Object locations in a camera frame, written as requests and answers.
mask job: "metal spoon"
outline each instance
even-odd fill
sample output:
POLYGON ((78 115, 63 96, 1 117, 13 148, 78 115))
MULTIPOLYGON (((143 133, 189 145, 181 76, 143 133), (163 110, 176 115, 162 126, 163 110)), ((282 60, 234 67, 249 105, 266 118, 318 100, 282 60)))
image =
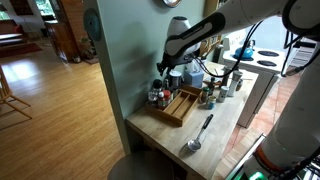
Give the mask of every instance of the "metal spoon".
POLYGON ((203 131, 208 127, 212 117, 213 117, 213 114, 210 114, 210 116, 207 117, 207 120, 204 122, 197 139, 192 139, 192 140, 188 141, 188 148, 191 151, 197 151, 201 148, 201 143, 199 141, 200 136, 203 133, 203 131))

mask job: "jar lid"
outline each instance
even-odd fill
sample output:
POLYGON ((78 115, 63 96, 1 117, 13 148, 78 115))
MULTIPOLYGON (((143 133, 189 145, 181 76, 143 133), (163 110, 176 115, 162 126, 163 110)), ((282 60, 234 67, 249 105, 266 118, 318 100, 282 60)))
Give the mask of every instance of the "jar lid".
POLYGON ((180 73, 180 72, 174 71, 174 70, 170 71, 169 74, 170 74, 170 76, 172 76, 172 77, 180 77, 180 76, 181 76, 181 73, 180 73))
POLYGON ((204 87, 204 88, 202 88, 202 91, 209 92, 209 88, 208 87, 204 87))
POLYGON ((217 98, 215 96, 209 96, 209 101, 215 101, 217 98))
POLYGON ((163 93, 163 92, 159 92, 158 96, 159 96, 160 98, 163 98, 163 97, 164 97, 164 93, 163 93))
POLYGON ((164 97, 170 97, 171 92, 169 90, 163 90, 164 97))
POLYGON ((243 79, 240 79, 238 85, 242 85, 242 83, 243 83, 243 79))
POLYGON ((155 79, 153 81, 153 88, 160 89, 162 87, 162 81, 160 79, 155 79))
POLYGON ((229 87, 228 86, 221 86, 221 90, 229 91, 229 87))

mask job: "floor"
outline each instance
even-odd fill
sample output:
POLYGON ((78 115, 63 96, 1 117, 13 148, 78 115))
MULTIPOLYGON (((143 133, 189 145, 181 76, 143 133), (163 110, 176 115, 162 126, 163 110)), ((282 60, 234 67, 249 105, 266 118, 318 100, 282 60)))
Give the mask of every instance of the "floor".
POLYGON ((224 155, 230 152, 230 150, 239 143, 250 129, 254 129, 256 132, 260 132, 265 135, 269 134, 270 130, 277 122, 289 97, 296 88, 300 80, 300 76, 301 74, 296 74, 294 76, 281 78, 277 83, 275 83, 259 113, 255 115, 250 127, 245 129, 240 126, 236 126, 224 151, 224 155))
MULTIPOLYGON (((21 106, 0 104, 0 179, 105 179, 124 152, 100 65, 61 62, 52 47, 0 58, 21 106)), ((300 75, 281 79, 250 128, 236 127, 227 154, 250 129, 268 134, 300 75)))

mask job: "wooden cabinet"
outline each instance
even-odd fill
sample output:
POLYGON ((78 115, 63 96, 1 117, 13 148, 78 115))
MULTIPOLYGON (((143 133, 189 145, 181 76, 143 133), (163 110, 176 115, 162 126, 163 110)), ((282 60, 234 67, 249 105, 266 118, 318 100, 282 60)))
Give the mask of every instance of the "wooden cabinet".
POLYGON ((53 48, 60 58, 71 61, 73 56, 79 55, 77 44, 67 23, 46 21, 45 26, 53 48))

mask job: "wall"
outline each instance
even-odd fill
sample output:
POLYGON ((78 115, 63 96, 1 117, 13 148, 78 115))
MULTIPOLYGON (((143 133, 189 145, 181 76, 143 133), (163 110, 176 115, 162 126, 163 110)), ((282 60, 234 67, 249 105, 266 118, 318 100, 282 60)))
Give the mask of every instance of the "wall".
POLYGON ((144 105, 152 81, 160 78, 156 63, 162 58, 169 22, 180 15, 194 25, 202 19, 204 0, 182 1, 173 9, 161 0, 84 2, 86 9, 100 15, 103 39, 94 43, 120 137, 130 153, 133 143, 124 119, 144 105))
POLYGON ((40 31, 40 29, 45 28, 37 4, 34 0, 28 0, 33 15, 26 16, 17 16, 9 0, 0 0, 0 2, 7 8, 9 17, 17 24, 21 24, 26 32, 40 31))
MULTIPOLYGON (((251 39, 256 40, 257 47, 273 49, 287 53, 288 49, 283 49, 286 32, 287 29, 282 24, 282 18, 274 16, 264 20, 264 22, 252 35, 251 39)), ((292 52, 288 58, 287 66, 291 64, 292 58, 296 51, 296 48, 292 49, 292 52)))
POLYGON ((80 38, 88 36, 83 27, 83 3, 81 0, 61 0, 61 2, 67 14, 75 40, 78 43, 79 49, 81 49, 81 45, 79 43, 80 38))

